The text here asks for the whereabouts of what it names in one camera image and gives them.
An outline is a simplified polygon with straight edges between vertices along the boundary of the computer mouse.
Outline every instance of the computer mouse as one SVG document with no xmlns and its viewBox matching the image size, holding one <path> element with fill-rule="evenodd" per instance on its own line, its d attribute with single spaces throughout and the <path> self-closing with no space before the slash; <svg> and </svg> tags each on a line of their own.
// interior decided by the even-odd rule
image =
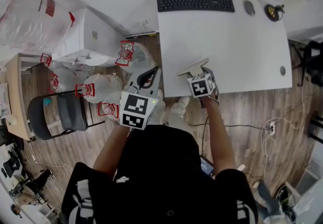
<svg viewBox="0 0 323 224">
<path fill-rule="evenodd" d="M 253 16 L 256 14 L 251 1 L 244 1 L 244 9 L 246 10 L 246 13 L 248 13 L 249 15 Z"/>
</svg>

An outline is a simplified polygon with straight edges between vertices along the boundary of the white desk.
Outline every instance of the white desk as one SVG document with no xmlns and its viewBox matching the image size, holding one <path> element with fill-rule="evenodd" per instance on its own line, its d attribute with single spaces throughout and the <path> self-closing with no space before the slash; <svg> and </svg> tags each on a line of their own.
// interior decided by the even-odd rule
<svg viewBox="0 0 323 224">
<path fill-rule="evenodd" d="M 177 73 L 205 58 L 220 93 L 292 87 L 283 21 L 270 21 L 258 0 L 250 0 L 256 14 L 248 15 L 243 1 L 233 0 L 235 13 L 158 13 L 166 97 L 190 95 L 186 76 Z"/>
</svg>

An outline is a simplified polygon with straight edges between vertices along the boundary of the chair seat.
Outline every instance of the chair seat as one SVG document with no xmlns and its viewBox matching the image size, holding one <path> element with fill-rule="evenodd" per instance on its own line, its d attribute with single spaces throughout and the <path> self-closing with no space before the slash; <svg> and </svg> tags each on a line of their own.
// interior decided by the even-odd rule
<svg viewBox="0 0 323 224">
<path fill-rule="evenodd" d="M 62 126 L 69 131 L 85 131 L 87 121 L 82 97 L 75 94 L 57 96 L 57 104 Z"/>
</svg>

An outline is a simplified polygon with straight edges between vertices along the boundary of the black shirt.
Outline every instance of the black shirt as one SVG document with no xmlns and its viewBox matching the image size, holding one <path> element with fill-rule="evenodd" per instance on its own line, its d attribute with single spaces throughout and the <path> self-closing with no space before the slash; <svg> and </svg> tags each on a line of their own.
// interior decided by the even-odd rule
<svg viewBox="0 0 323 224">
<path fill-rule="evenodd" d="M 62 212 L 68 219 L 77 206 L 72 199 L 78 195 L 76 184 L 88 179 L 96 223 L 195 218 L 214 223 L 257 223 L 256 205 L 245 175 L 224 170 L 213 180 L 200 165 L 198 145 L 189 133 L 168 126 L 134 130 L 114 180 L 83 163 L 75 165 Z"/>
</svg>

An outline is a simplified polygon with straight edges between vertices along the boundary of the black keyboard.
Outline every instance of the black keyboard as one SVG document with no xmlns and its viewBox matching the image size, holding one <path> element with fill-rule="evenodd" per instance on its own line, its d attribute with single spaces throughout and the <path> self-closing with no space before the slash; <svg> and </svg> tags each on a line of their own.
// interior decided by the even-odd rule
<svg viewBox="0 0 323 224">
<path fill-rule="evenodd" d="M 232 0 L 157 0 L 159 12 L 172 11 L 221 11 L 234 12 Z"/>
</svg>

